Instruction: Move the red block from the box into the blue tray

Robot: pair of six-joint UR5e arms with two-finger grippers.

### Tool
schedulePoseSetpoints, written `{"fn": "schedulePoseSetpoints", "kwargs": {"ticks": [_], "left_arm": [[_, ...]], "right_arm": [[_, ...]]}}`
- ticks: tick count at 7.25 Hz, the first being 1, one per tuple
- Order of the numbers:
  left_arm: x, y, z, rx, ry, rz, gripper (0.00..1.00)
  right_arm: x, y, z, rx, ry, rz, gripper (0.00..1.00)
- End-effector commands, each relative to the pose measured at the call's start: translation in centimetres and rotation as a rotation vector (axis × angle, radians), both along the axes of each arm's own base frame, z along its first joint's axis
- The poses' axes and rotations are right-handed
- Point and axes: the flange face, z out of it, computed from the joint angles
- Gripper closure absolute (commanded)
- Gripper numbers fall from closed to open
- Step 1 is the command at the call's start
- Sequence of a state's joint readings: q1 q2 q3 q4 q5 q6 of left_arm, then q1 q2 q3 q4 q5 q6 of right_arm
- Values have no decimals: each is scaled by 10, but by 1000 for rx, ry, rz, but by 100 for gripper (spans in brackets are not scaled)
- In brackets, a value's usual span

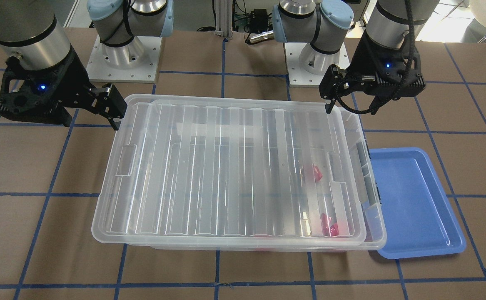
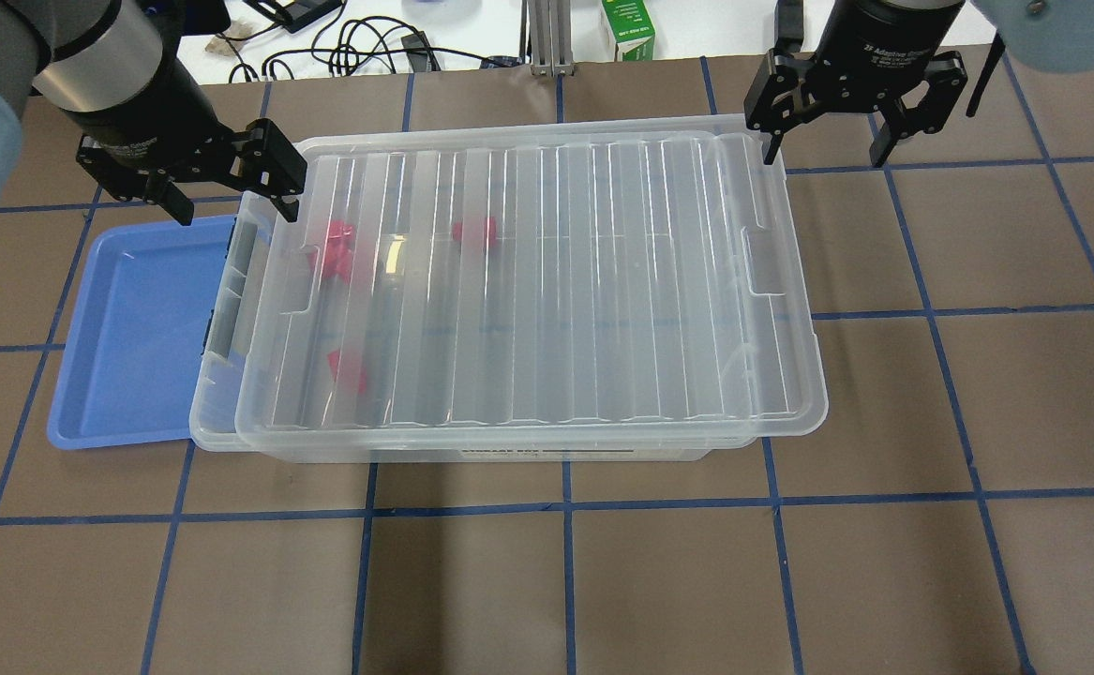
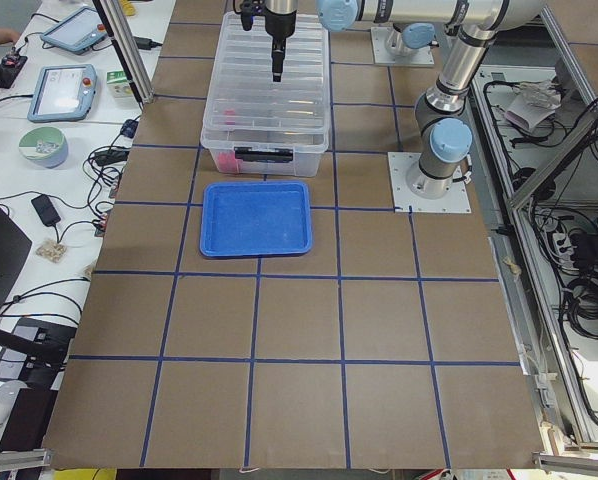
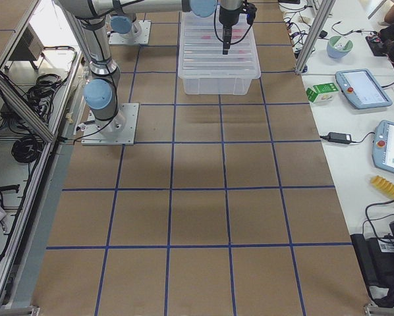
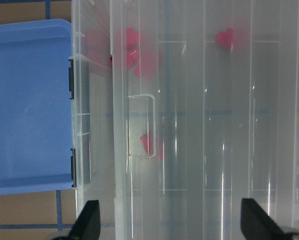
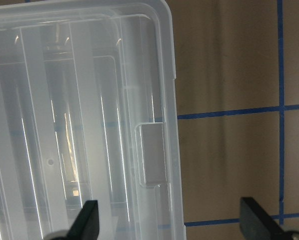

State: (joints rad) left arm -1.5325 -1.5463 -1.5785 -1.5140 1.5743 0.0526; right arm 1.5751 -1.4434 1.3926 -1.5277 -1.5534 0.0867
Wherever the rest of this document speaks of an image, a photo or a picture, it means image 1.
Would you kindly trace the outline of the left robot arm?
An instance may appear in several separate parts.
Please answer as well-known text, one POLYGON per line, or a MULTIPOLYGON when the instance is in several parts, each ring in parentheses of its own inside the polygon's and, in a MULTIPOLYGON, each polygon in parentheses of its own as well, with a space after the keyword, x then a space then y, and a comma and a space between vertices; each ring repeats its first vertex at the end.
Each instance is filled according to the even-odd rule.
POLYGON ((437 0, 378 0, 349 66, 334 63, 354 19, 342 0, 281 0, 272 12, 274 38, 304 43, 301 61, 322 75, 320 97, 330 113, 340 104, 353 114, 374 115, 390 101, 426 88, 415 41, 437 0))

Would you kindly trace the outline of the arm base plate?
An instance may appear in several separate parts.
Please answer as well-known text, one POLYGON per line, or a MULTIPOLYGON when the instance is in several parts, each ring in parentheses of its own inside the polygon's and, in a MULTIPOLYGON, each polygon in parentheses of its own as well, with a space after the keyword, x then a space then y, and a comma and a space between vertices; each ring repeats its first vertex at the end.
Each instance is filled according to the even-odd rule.
POLYGON ((330 65, 345 70, 350 64, 344 44, 332 55, 319 53, 305 42, 287 42, 284 51, 289 85, 295 88, 317 88, 330 65))
POLYGON ((155 83, 161 57, 161 37, 135 37, 121 47, 96 38, 86 70, 92 82, 155 83))

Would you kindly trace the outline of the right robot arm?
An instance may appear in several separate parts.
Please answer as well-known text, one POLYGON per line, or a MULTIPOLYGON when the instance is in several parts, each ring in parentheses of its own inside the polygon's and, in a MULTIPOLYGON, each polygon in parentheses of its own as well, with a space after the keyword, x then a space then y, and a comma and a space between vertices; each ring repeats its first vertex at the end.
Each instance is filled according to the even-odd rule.
MULTIPOLYGON (((152 67, 141 37, 169 37, 172 0, 89 0, 100 58, 116 70, 152 67)), ((128 104, 112 83, 96 87, 47 0, 0 0, 0 47, 8 55, 0 91, 0 116, 16 122, 69 127, 68 108, 100 115, 114 130, 128 104)))

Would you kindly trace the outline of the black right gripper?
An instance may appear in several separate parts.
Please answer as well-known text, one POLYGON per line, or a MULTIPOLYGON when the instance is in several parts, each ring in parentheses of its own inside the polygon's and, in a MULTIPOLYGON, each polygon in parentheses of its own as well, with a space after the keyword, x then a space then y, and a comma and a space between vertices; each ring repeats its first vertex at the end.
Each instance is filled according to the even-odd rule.
POLYGON ((61 62, 45 70, 24 69, 14 54, 6 65, 0 91, 1 117, 69 127, 72 116, 66 108, 79 108, 106 118, 113 130, 119 130, 128 104, 115 84, 91 84, 73 46, 61 62))

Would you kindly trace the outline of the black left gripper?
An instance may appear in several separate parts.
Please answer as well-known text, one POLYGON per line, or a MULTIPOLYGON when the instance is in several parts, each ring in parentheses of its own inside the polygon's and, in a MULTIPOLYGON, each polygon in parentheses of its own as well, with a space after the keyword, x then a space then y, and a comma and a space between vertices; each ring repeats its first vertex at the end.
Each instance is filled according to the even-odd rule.
MULTIPOLYGON (((420 54, 414 46, 410 55, 410 35, 405 35, 405 41, 399 49, 390 49, 374 42, 364 33, 357 45, 347 67, 347 88, 345 93, 355 91, 367 95, 378 96, 381 99, 391 94, 401 86, 400 82, 406 72, 406 64, 412 60, 409 74, 404 87, 395 95, 397 98, 414 97, 426 88, 426 82, 421 72, 420 54)), ((330 114, 335 104, 341 99, 341 89, 344 88, 344 70, 332 64, 326 70, 319 84, 319 95, 325 101, 325 112, 330 114)))

